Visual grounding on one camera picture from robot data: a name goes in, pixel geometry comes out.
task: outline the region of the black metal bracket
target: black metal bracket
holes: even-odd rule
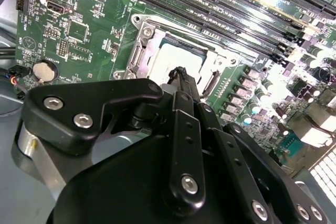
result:
[[[200,102],[195,80],[185,69],[176,68],[170,77],[173,94],[148,79],[44,86],[28,93],[18,145],[48,186],[53,174],[62,178],[65,187],[58,186],[62,193],[52,217],[55,224],[87,219],[110,223],[119,215],[119,207],[129,206],[141,210],[137,220],[151,223],[170,219],[161,215],[167,209],[192,223],[197,216],[211,223],[224,223],[224,219],[228,223],[326,223],[322,210],[242,128],[236,124],[222,128],[210,106]],[[81,124],[79,114],[84,115]],[[106,131],[111,136],[141,129],[149,130],[150,136],[87,168],[87,157],[99,136]],[[74,172],[64,170],[64,160],[78,162]],[[123,190],[123,185],[131,188]],[[222,202],[223,194],[234,206]],[[151,197],[156,199],[154,207]],[[114,205],[102,217],[97,209],[111,201]],[[162,203],[165,210],[156,209]],[[234,217],[224,216],[231,215],[231,209]],[[84,212],[90,216],[84,218]],[[131,216],[120,218],[134,223]],[[177,218],[167,223],[179,222]]]

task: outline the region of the green circuit board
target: green circuit board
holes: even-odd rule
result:
[[[204,31],[204,26],[191,26],[195,23],[183,15],[174,14],[173,11],[165,10],[162,6],[151,5],[141,0],[48,0],[49,2],[58,1],[68,10],[62,15],[51,11],[41,0],[23,1],[27,3],[25,7],[19,8],[17,63],[33,67],[36,62],[46,59],[58,68],[58,77],[52,82],[43,83],[34,76],[27,76],[20,80],[29,89],[38,85],[113,80],[113,73],[126,69],[138,34],[138,29],[131,22],[133,14],[159,15],[181,26],[193,27],[192,29],[200,34]],[[203,21],[213,22],[211,18],[204,17],[202,12],[197,11],[195,5],[198,5],[205,13],[216,13],[220,18],[230,21],[229,25],[223,23],[220,27],[226,36],[209,37],[231,50],[239,51],[237,54],[239,63],[234,67],[227,67],[221,73],[217,85],[205,101],[212,106],[219,117],[224,110],[224,104],[234,92],[235,85],[239,84],[238,80],[247,67],[260,71],[259,85],[267,78],[285,90],[281,94],[273,95],[271,102],[262,105],[266,114],[251,116],[253,120],[251,125],[244,125],[240,119],[242,114],[251,114],[247,106],[249,101],[243,104],[241,111],[232,114],[229,119],[220,117],[222,123],[234,121],[244,125],[250,135],[267,151],[278,147],[284,139],[271,119],[274,115],[272,105],[276,103],[283,108],[290,107],[289,116],[295,112],[304,111],[308,105],[302,100],[286,101],[286,96],[290,95],[286,88],[295,84],[298,78],[309,82],[320,91],[328,86],[313,78],[312,70],[306,68],[302,62],[298,62],[290,74],[284,75],[283,67],[268,57],[271,53],[279,53],[279,49],[274,46],[275,43],[288,42],[283,37],[284,33],[293,35],[299,33],[298,24],[293,20],[306,22],[310,28],[314,20],[318,20],[323,23],[323,28],[313,31],[312,37],[316,38],[316,46],[330,51],[329,57],[335,58],[335,20],[326,18],[322,13],[319,15],[312,12],[305,4],[298,4],[291,0],[260,0],[259,3],[251,0],[216,0],[215,2],[187,0],[190,5],[185,4],[186,0],[155,1],[165,3],[177,12],[188,13],[191,20],[198,20],[202,16]],[[336,7],[336,0],[323,1]],[[218,3],[234,6],[236,11],[232,13],[230,10],[217,9]],[[288,17],[274,11],[271,7],[276,7],[290,15],[293,20],[290,21]],[[245,17],[244,13],[248,13],[249,18]],[[248,23],[250,21],[258,23],[260,20],[264,27],[271,29],[261,29],[260,26],[252,26]],[[244,34],[246,26],[251,32]],[[237,27],[242,27],[243,34],[237,32],[235,29]],[[244,47],[237,42],[242,40],[250,46]],[[312,54],[313,49],[307,48],[306,53]],[[325,67],[326,63],[321,60],[320,66]]]

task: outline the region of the hole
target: hole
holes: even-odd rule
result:
[[[239,161],[239,159],[235,158],[235,162],[238,166],[242,166],[241,162]]]
[[[189,136],[187,136],[185,139],[186,139],[187,142],[190,143],[190,144],[193,144],[193,143],[194,143],[194,140],[193,140],[191,137],[189,137]]]
[[[135,16],[133,20],[134,20],[134,22],[139,23],[140,22],[140,17],[139,16]]]
[[[181,97],[182,97],[183,100],[189,101],[189,97],[186,96],[185,94],[181,94]]]
[[[227,145],[230,146],[231,148],[234,147],[234,145],[231,142],[227,142]]]

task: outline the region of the screw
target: screw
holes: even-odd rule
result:
[[[83,128],[83,129],[88,129],[89,127],[93,125],[93,120],[89,115],[78,114],[78,115],[75,115],[73,120],[76,126]]]
[[[240,128],[237,125],[233,125],[232,128],[235,130],[235,132],[240,133]]]
[[[211,108],[210,108],[208,105],[204,105],[204,109],[205,109],[207,112],[211,112]]]
[[[301,214],[301,216],[305,219],[305,220],[309,220],[309,214],[307,213],[307,211],[301,207],[300,205],[297,205],[297,208],[299,210],[299,213]]]
[[[253,211],[256,213],[256,215],[263,221],[266,221],[268,219],[268,214],[265,208],[260,204],[258,201],[253,200],[252,201],[252,208]]]
[[[311,211],[318,220],[323,220],[322,214],[313,206],[310,206]]]
[[[182,187],[189,194],[196,194],[198,191],[198,185],[196,181],[187,175],[182,177]]]
[[[153,35],[153,30],[150,27],[145,27],[142,31],[146,38],[150,38]]]
[[[50,110],[59,110],[63,107],[63,102],[56,97],[48,97],[44,99],[43,104]]]
[[[157,86],[157,85],[155,85],[155,84],[152,84],[152,83],[150,83],[150,84],[148,84],[148,87],[151,89],[151,90],[153,90],[154,92],[159,92],[159,87]]]

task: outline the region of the motherboard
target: motherboard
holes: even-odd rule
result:
[[[28,89],[161,85],[181,66],[220,122],[244,127],[289,174],[334,144],[336,0],[17,0],[17,9]]]

